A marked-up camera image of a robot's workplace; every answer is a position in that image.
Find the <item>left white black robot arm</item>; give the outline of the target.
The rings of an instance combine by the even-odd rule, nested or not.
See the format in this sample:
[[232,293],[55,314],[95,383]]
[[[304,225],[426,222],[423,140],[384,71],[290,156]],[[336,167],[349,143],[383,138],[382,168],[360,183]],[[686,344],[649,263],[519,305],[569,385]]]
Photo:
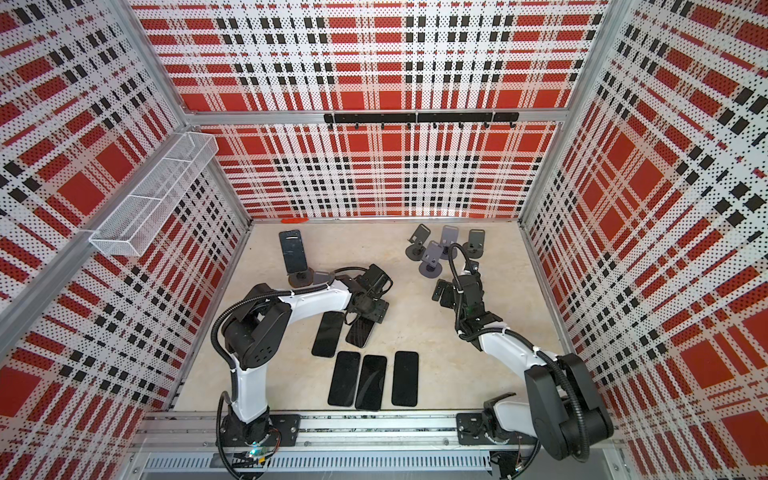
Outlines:
[[217,408],[216,443],[221,447],[275,445],[290,441],[270,419],[267,370],[288,327],[337,312],[359,320],[380,320],[388,308],[383,296],[393,281],[380,267],[343,267],[319,284],[295,290],[254,286],[213,323],[210,342],[226,362],[231,391]]

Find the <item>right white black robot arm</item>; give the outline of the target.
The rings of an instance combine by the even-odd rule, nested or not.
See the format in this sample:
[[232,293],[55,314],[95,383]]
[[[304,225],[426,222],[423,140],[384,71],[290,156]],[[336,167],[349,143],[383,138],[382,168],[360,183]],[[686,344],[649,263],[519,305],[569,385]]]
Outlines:
[[504,444],[522,434],[556,460],[586,462],[591,447],[615,432],[586,364],[574,353],[544,350],[487,310],[478,262],[458,243],[448,251],[452,279],[439,281],[435,292],[440,304],[454,312],[458,337],[501,362],[526,387],[525,404],[510,395],[486,401],[472,435]]

